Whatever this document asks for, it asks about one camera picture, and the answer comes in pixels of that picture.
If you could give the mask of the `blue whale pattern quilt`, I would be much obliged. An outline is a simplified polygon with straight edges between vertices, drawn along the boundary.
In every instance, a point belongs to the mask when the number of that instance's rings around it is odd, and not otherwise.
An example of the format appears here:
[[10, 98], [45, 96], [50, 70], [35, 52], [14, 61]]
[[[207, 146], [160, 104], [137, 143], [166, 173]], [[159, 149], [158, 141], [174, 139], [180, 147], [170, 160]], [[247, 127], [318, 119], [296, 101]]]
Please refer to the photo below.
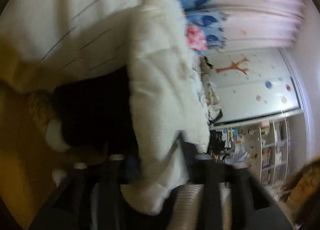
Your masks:
[[223, 23], [225, 15], [216, 5], [216, 0], [179, 0], [188, 23], [196, 25], [204, 34], [209, 49], [226, 45]]

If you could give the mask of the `person's brown hair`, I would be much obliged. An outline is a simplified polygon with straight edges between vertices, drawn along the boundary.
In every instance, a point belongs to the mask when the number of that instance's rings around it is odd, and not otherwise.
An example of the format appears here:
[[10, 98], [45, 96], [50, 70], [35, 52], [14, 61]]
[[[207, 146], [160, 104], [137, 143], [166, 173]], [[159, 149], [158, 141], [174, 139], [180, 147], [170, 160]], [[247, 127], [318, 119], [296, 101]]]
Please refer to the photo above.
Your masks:
[[284, 182], [279, 206], [294, 229], [319, 229], [319, 158]]

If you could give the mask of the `white bed sheet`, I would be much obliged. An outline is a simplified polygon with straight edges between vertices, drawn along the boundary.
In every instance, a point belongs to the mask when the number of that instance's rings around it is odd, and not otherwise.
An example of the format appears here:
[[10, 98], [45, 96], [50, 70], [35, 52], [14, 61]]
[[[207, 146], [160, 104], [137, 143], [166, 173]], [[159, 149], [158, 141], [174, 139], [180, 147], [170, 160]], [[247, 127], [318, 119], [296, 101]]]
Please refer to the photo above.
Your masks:
[[[19, 93], [124, 65], [132, 17], [143, 0], [8, 0], [1, 13], [1, 81]], [[178, 0], [150, 0], [184, 31]]]

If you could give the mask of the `beige knit sweater sleeve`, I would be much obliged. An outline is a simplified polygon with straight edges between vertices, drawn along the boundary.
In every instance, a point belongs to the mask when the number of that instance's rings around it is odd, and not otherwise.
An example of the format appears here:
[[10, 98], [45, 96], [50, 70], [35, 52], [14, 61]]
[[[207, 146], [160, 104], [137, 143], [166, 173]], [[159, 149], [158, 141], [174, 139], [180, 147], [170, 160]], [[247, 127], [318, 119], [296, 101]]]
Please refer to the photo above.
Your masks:
[[[231, 190], [225, 187], [224, 183], [221, 183], [219, 187], [222, 203], [222, 229], [231, 229]], [[202, 184], [186, 184], [180, 186], [177, 190], [172, 217], [167, 229], [196, 229], [202, 198]]]

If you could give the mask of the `black garment pile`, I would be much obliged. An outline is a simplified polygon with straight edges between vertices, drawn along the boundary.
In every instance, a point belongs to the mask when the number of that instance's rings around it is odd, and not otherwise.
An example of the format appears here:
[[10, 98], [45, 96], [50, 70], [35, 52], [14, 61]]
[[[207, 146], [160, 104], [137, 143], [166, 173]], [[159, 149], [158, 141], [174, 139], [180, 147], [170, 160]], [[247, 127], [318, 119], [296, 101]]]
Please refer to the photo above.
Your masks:
[[62, 137], [73, 150], [138, 158], [126, 67], [58, 86], [50, 100], [62, 122]]

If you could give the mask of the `white bookshelf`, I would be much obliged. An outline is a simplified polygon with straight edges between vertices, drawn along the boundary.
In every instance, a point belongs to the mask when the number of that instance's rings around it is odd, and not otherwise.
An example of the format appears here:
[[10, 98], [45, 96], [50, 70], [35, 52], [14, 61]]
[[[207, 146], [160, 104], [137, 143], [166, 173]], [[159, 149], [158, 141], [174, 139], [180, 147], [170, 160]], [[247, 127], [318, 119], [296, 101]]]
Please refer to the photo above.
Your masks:
[[290, 131], [287, 119], [272, 121], [260, 127], [259, 133], [260, 184], [279, 185], [286, 180], [289, 170]]

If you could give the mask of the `pink star curtain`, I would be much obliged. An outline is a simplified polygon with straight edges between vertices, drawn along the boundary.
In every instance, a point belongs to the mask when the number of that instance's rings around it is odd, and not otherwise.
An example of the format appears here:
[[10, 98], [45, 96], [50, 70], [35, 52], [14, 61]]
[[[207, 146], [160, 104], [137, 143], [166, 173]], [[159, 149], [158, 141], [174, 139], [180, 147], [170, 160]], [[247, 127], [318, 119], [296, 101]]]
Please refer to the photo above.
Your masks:
[[291, 48], [306, 0], [215, 0], [225, 16], [225, 50]]

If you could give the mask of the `pink floral cloth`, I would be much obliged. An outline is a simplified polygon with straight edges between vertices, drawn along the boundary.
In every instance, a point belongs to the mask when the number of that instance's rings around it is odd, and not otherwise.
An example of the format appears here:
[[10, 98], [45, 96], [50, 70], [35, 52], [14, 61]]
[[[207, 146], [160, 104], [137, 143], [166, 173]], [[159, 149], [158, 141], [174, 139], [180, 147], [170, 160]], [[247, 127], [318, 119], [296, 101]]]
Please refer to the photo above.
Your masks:
[[204, 37], [203, 31], [196, 25], [187, 25], [187, 41], [188, 46], [196, 51], [207, 50], [207, 41]]

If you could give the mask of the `cream padded jacket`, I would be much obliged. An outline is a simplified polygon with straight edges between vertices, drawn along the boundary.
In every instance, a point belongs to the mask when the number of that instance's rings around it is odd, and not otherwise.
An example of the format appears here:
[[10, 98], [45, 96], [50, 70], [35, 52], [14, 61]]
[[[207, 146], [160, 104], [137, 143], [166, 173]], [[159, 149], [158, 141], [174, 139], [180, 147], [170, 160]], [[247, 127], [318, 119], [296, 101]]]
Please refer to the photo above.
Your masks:
[[142, 0], [132, 20], [128, 63], [141, 175], [121, 189], [141, 213], [159, 214], [170, 192], [188, 179], [176, 144], [180, 133], [198, 152], [208, 147], [207, 118], [194, 93], [192, 54], [178, 2]]

